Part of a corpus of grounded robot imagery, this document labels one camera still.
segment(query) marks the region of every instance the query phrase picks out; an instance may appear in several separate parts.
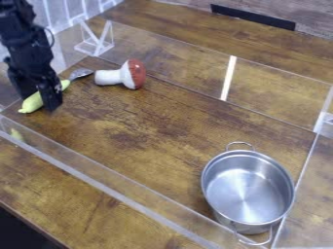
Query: toy mushroom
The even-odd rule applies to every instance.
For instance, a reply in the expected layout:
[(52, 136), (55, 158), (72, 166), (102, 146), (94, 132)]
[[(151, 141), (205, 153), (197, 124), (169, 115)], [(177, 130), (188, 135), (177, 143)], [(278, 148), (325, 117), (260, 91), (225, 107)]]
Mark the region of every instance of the toy mushroom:
[(109, 86), (123, 83), (130, 89), (139, 89), (146, 80), (146, 68), (143, 63), (133, 58), (122, 66), (121, 70), (98, 70), (95, 72), (95, 84)]

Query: white mushroom stem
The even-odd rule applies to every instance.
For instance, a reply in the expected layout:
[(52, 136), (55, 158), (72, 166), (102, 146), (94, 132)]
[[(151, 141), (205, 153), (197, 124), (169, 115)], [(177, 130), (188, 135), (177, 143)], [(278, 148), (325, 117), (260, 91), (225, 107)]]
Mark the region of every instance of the white mushroom stem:
[(129, 61), (123, 64), (121, 70), (99, 70), (95, 73), (95, 83), (99, 86), (109, 86), (123, 83), (130, 89), (135, 89)]

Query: pot handle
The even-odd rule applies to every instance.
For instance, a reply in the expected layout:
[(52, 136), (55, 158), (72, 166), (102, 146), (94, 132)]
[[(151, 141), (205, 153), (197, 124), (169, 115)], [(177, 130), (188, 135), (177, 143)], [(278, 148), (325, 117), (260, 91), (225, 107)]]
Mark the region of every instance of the pot handle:
[(242, 244), (252, 245), (252, 246), (266, 245), (266, 244), (272, 241), (272, 239), (273, 239), (273, 226), (270, 226), (270, 229), (269, 229), (269, 238), (268, 238), (268, 240), (264, 241), (264, 242), (260, 242), (260, 243), (253, 243), (253, 242), (245, 241), (245, 240), (240, 237), (240, 233), (237, 232), (237, 230), (236, 230), (233, 224), (232, 224), (232, 227), (233, 227), (234, 235), (236, 235), (238, 241), (240, 241)]
[(256, 151), (256, 147), (250, 144), (250, 143), (246, 143), (246, 142), (242, 142), (242, 141), (236, 141), (236, 142), (232, 142), (230, 144), (226, 145), (225, 147), (225, 151), (228, 152), (229, 151), (229, 147), (234, 144), (246, 144), (248, 146), (252, 147), (253, 151)]

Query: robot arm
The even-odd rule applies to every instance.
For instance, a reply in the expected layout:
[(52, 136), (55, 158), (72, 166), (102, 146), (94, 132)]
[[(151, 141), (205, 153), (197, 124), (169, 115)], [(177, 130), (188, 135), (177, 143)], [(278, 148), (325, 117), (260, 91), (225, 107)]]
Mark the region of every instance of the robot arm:
[(46, 29), (34, 23), (26, 0), (0, 0), (0, 41), (10, 57), (8, 77), (22, 98), (39, 90), (44, 106), (54, 111), (63, 103), (62, 84), (50, 63), (54, 59)]

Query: pot rim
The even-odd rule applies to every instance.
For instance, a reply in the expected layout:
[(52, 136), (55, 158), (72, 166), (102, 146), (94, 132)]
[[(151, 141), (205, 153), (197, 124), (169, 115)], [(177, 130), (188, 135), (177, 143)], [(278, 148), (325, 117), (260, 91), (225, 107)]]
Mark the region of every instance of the pot rim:
[[(241, 222), (241, 221), (237, 221), (234, 219), (232, 219), (230, 217), (228, 217), (225, 214), (222, 214), (220, 211), (217, 211), (214, 209), (214, 206), (212, 205), (210, 201), (209, 201), (209, 198), (206, 196), (206, 191), (205, 191), (205, 187), (204, 187), (204, 180), (205, 180), (205, 176), (206, 176), (206, 172), (209, 171), (209, 169), (212, 168), (212, 166), (214, 165), (214, 161), (229, 156), (229, 155), (244, 155), (244, 154), (248, 154), (248, 155), (253, 155), (253, 156), (257, 156), (260, 159), (265, 159), (268, 160), (286, 175), (286, 178), (288, 178), (288, 181), (289, 181), (289, 184), (290, 184), (290, 187), (292, 187), (292, 200), (290, 200), (290, 204), (289, 204), (289, 207), (286, 208), (285, 212), (272, 221), (268, 221), (268, 222), (262, 222), (262, 223), (246, 223), (246, 222)], [(206, 164), (205, 166), (205, 169), (202, 171), (202, 177), (201, 177), (201, 183), (202, 183), (202, 192), (204, 192), (204, 195), (205, 195), (205, 199), (206, 199), (206, 202), (209, 203), (212, 209), (214, 210), (214, 212), (221, 215), (226, 220), (229, 220), (230, 222), (236, 223), (236, 224), (240, 224), (240, 225), (246, 225), (246, 226), (265, 226), (265, 225), (272, 225), (274, 224), (276, 222), (278, 222), (280, 220), (284, 219), (284, 217), (288, 215), (288, 213), (290, 212), (292, 210), (292, 207), (293, 207), (293, 204), (294, 204), (294, 201), (296, 201), (296, 186), (294, 186), (294, 181), (293, 181), (293, 178), (290, 176), (290, 173), (288, 172), (288, 170), (285, 169), (285, 167), (277, 162), (277, 160), (274, 160), (272, 157), (269, 157), (268, 155), (257, 152), (257, 151), (249, 151), (249, 150), (233, 150), (233, 151), (226, 151), (221, 154), (218, 154), (210, 161), (209, 163)]]

